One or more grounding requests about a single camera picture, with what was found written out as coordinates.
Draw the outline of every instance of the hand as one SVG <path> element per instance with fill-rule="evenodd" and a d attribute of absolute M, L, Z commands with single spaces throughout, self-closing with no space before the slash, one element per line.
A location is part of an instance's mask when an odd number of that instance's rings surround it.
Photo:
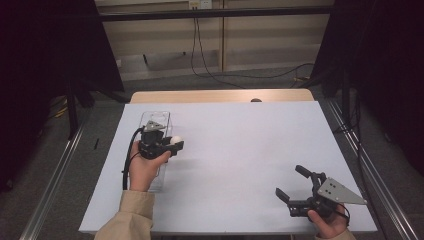
<path fill-rule="evenodd" d="M 345 212 L 341 205 L 337 205 L 336 211 L 342 214 Z M 318 237 L 320 238 L 334 238 L 343 233 L 347 228 L 347 220 L 335 213 L 331 214 L 329 218 L 322 219 L 317 212 L 309 210 L 308 216 L 315 226 L 318 227 Z"/>
<path fill-rule="evenodd" d="M 166 151 L 153 160 L 147 160 L 138 153 L 138 142 L 139 141 L 135 141 L 131 149 L 130 156 L 137 155 L 133 157 L 130 164 L 130 190 L 147 192 L 150 188 L 150 184 L 156 177 L 159 167 L 168 161 L 171 152 Z"/>

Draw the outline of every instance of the sleeve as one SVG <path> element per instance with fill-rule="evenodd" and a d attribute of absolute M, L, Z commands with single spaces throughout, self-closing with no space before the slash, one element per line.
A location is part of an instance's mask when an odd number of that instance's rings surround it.
<path fill-rule="evenodd" d="M 334 238 L 319 238 L 315 237 L 315 240 L 356 240 L 355 236 L 346 228 L 346 230 L 340 233 L 338 236 Z"/>
<path fill-rule="evenodd" d="M 150 240 L 155 195 L 124 190 L 119 211 L 96 233 L 95 240 Z"/>

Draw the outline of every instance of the metal frame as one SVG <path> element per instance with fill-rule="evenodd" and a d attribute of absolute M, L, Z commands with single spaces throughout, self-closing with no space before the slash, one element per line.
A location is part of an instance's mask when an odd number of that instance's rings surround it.
<path fill-rule="evenodd" d="M 74 155 L 75 149 L 78 146 L 79 140 L 81 139 L 84 126 L 88 120 L 88 117 L 91 113 L 91 108 L 84 110 L 82 114 L 82 122 L 80 127 L 78 128 L 75 136 L 68 140 L 65 150 L 59 160 L 59 163 L 53 173 L 53 176 L 48 183 L 46 190 L 43 193 L 38 205 L 31 215 L 30 220 L 28 221 L 25 229 L 19 238 L 20 240 L 35 240 L 40 233 L 40 230 L 43 226 L 43 223 L 47 217 L 47 214 L 50 210 L 50 207 L 53 204 L 54 197 L 59 189 L 60 183 L 65 175 L 66 169 L 68 168 L 69 163 L 72 160 L 72 156 Z"/>
<path fill-rule="evenodd" d="M 328 105 L 330 106 L 332 113 L 334 114 L 335 119 L 337 120 L 338 124 L 342 127 L 342 130 L 346 130 L 344 131 L 344 135 L 348 143 L 352 147 L 352 150 L 357 155 L 358 143 L 359 143 L 358 137 L 356 136 L 355 132 L 348 130 L 348 126 L 346 126 L 345 122 L 343 121 L 343 117 L 341 115 L 341 109 L 339 105 L 334 100 L 328 100 L 327 102 L 328 102 Z M 389 188 L 384 183 L 383 179 L 381 178 L 380 174 L 378 173 L 377 169 L 375 168 L 374 164 L 371 161 L 371 158 L 369 157 L 369 155 L 367 154 L 363 146 L 361 147 L 360 150 L 361 150 L 360 155 L 361 155 L 363 170 L 365 171 L 365 174 L 370 180 L 374 190 L 376 191 L 384 207 L 386 208 L 386 211 L 389 214 L 390 218 L 392 219 L 394 225 L 396 226 L 400 235 L 402 236 L 402 239 L 418 240 L 419 238 L 417 234 L 415 233 L 414 229 L 412 228 L 412 225 L 409 222 L 408 217 L 406 216 L 405 212 L 400 207 L 399 203 L 396 201 L 393 194 L 390 192 Z"/>
<path fill-rule="evenodd" d="M 306 6 L 285 8 L 237 8 L 237 9 L 210 9 L 210 10 L 178 10 L 133 13 L 101 13 L 99 15 L 56 15 L 54 20 L 72 21 L 138 21 L 162 19 L 187 19 L 187 18 L 216 18 L 216 17 L 252 17 L 252 16 L 278 16 L 278 15 L 310 15 L 310 14 L 343 14 L 359 11 L 358 6 L 338 7 L 333 6 Z"/>

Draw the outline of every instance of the white table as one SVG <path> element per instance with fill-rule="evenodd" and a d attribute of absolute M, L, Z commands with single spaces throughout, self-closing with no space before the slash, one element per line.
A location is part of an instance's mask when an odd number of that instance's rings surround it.
<path fill-rule="evenodd" d="M 173 135 L 185 140 L 156 194 L 153 233 L 315 232 L 274 194 L 279 187 L 292 200 L 311 196 L 297 164 L 359 194 L 318 102 L 128 104 L 80 231 L 95 233 L 118 210 L 125 154 L 145 111 L 170 111 Z M 377 230 L 366 206 L 346 207 L 351 231 Z"/>

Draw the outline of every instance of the black cable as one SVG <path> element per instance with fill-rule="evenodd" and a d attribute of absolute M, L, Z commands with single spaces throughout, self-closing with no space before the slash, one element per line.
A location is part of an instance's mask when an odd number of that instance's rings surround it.
<path fill-rule="evenodd" d="M 353 108 L 353 110 L 352 110 L 352 112 L 350 113 L 350 120 L 349 120 L 349 123 L 351 123 L 352 122 L 352 120 L 353 120 L 353 118 L 355 117 L 355 116 L 357 116 L 357 114 L 358 114 L 358 111 L 357 111 L 357 107 L 358 107 L 358 104 L 356 104 L 355 103 L 355 106 L 354 106 L 354 108 Z M 349 131 L 352 131 L 358 124 L 359 124 L 359 122 L 358 122 L 358 118 L 356 118 L 356 122 L 355 122 L 355 124 L 353 124 L 353 125 L 351 125 L 351 124 L 349 124 L 349 123 L 343 123 L 342 125 L 340 125 L 338 128 L 336 128 L 336 129 L 334 129 L 332 132 L 333 132 L 333 134 L 334 133 L 345 133 L 345 132 L 349 132 Z"/>
<path fill-rule="evenodd" d="M 374 214 L 377 218 L 378 225 L 381 228 L 381 232 L 384 235 L 384 239 L 387 240 L 388 238 L 387 238 L 387 235 L 386 235 L 386 231 L 383 227 L 383 224 L 381 224 L 380 216 L 379 216 L 379 214 L 378 214 L 378 212 L 375 208 L 374 201 L 372 200 L 371 195 L 369 194 L 369 189 L 368 189 L 367 183 L 365 181 L 364 171 L 363 171 L 363 167 L 362 167 L 362 161 L 361 161 L 361 158 L 362 158 L 362 155 L 361 155 L 361 152 L 362 152 L 362 135 L 361 135 L 361 127 L 360 127 L 360 124 L 359 124 L 360 120 L 361 120 L 361 105 L 360 104 L 361 103 L 360 103 L 359 93 L 356 93 L 356 99 L 355 99 L 355 105 L 357 106 L 356 107 L 356 123 L 357 123 L 356 129 L 357 129 L 357 132 L 358 132 L 358 145 L 357 145 L 357 154 L 356 155 L 357 155 L 357 161 L 358 161 L 358 168 L 359 168 L 359 173 L 361 175 L 362 183 L 364 185 L 364 190 L 368 194 L 368 200 L 369 200 L 368 202 L 371 204 L 371 207 L 374 210 Z"/>
<path fill-rule="evenodd" d="M 350 223 L 350 212 L 349 212 L 349 210 L 343 204 L 338 203 L 338 205 L 342 206 L 344 208 L 344 210 L 346 210 L 347 215 L 345 215 L 343 213 L 340 213 L 337 210 L 335 210 L 334 213 L 336 213 L 337 215 L 339 215 L 341 217 L 344 217 L 346 219 L 346 226 L 349 227 L 349 223 Z"/>
<path fill-rule="evenodd" d="M 194 28 L 193 50 L 192 50 L 192 54 L 191 54 L 191 69 L 192 69 L 193 73 L 196 76 L 198 76 L 198 77 L 203 77 L 203 78 L 212 77 L 214 80 L 216 80 L 218 82 L 225 83 L 225 84 L 230 84 L 232 86 L 239 87 L 239 88 L 244 88 L 244 87 L 239 86 L 239 85 L 236 85 L 236 84 L 232 84 L 232 83 L 228 83 L 228 82 L 224 82 L 224 81 L 218 80 L 215 77 L 244 77 L 244 78 L 256 78 L 256 79 L 270 79 L 270 78 L 282 77 L 282 76 L 285 76 L 285 75 L 287 75 L 289 73 L 292 73 L 294 71 L 296 71 L 296 76 L 297 76 L 297 70 L 299 68 L 304 67 L 304 66 L 313 66 L 314 65 L 313 63 L 304 63 L 304 64 L 301 64 L 301 65 L 299 65 L 299 66 L 297 66 L 297 67 L 295 67 L 295 68 L 293 68 L 293 69 L 291 69 L 291 70 L 289 70 L 287 72 L 284 72 L 284 73 L 281 73 L 281 74 L 277 74 L 277 75 L 274 75 L 274 76 L 249 76 L 249 75 L 242 75 L 242 74 L 213 74 L 212 75 L 210 73 L 209 69 L 207 68 L 205 57 L 204 57 L 204 54 L 203 54 L 202 40 L 201 40 L 201 37 L 200 37 L 199 20 L 197 18 L 194 19 L 194 24 L 195 24 L 195 28 Z M 203 76 L 203 75 L 200 75 L 200 74 L 196 73 L 196 71 L 194 70 L 194 67 L 193 67 L 193 53 L 194 53 L 194 49 L 195 49 L 195 45 L 196 45 L 196 35 L 198 37 L 199 44 L 200 44 L 200 52 L 202 54 L 203 64 L 204 64 L 205 69 L 206 69 L 206 71 L 208 73 L 207 76 Z"/>
<path fill-rule="evenodd" d="M 48 116 L 46 120 L 48 121 L 48 120 L 50 120 L 54 117 L 58 118 L 58 117 L 62 116 L 67 110 L 68 110 L 68 103 L 65 103 L 55 114 Z"/>
<path fill-rule="evenodd" d="M 338 64 L 338 61 L 336 61 L 336 60 L 333 59 L 330 62 L 330 64 L 328 65 L 328 67 L 326 67 L 323 71 L 319 72 L 315 76 L 312 76 L 309 79 L 309 81 L 303 83 L 298 88 L 310 88 L 312 86 L 316 86 L 316 85 L 322 83 L 324 80 L 326 80 L 329 77 L 331 77 L 331 75 L 335 71 L 337 71 L 337 68 L 338 68 L 338 65 L 337 64 Z"/>
<path fill-rule="evenodd" d="M 289 88 L 293 88 L 294 85 L 296 85 L 296 81 L 297 81 L 297 69 L 295 69 L 295 70 L 296 71 L 295 71 L 294 81 L 293 81 L 293 84 Z"/>
<path fill-rule="evenodd" d="M 205 56 L 203 55 L 203 46 L 202 46 L 202 41 L 201 41 L 201 38 L 200 38 L 199 19 L 197 19 L 197 18 L 194 18 L 194 43 L 193 43 L 193 51 L 191 52 L 191 69 L 193 70 L 193 73 L 194 73 L 196 76 L 198 76 L 198 77 L 205 77 L 205 76 L 202 76 L 202 75 L 200 75 L 200 74 L 196 73 L 196 71 L 194 71 L 194 67 L 193 67 L 193 54 L 194 54 L 194 47 L 195 47 L 195 44 L 196 44 L 196 32 L 197 32 L 197 36 L 198 36 L 198 39 L 199 39 L 200 52 L 201 52 L 201 54 L 202 54 L 203 65 L 204 65 L 204 67 L 205 67 L 205 69 L 206 69 L 206 72 L 207 72 L 207 73 L 208 73 L 208 75 L 209 75 L 209 76 L 206 76 L 206 77 L 212 77 L 212 79 L 214 79 L 215 81 L 217 81 L 217 82 L 219 82 L 219 83 L 228 84 L 228 85 L 231 85 L 231 86 L 234 86 L 234 87 L 237 87 L 237 88 L 246 89 L 245 87 L 242 87 L 242 86 L 240 86 L 240 85 L 237 85 L 237 84 L 233 84 L 233 83 L 229 83 L 229 82 L 225 82 L 225 81 L 219 80 L 219 79 L 215 78 L 215 76 L 214 76 L 214 75 L 212 75 L 212 74 L 209 72 L 209 69 L 208 69 L 208 67 L 207 67 L 207 65 L 206 65 Z"/>
<path fill-rule="evenodd" d="M 130 157 L 131 154 L 131 149 L 132 149 L 132 145 L 134 143 L 134 139 L 137 136 L 138 133 L 142 132 L 144 130 L 144 126 L 141 128 L 138 128 L 133 136 L 131 137 L 131 141 L 130 141 L 130 145 L 128 147 L 128 151 L 127 151 L 127 158 L 125 159 L 125 165 L 124 165 L 124 170 L 122 171 L 122 189 L 123 190 L 128 190 L 128 172 L 130 170 L 130 164 L 131 164 L 131 160 L 137 156 L 137 154 L 139 154 L 140 152 L 137 152 L 134 156 Z"/>

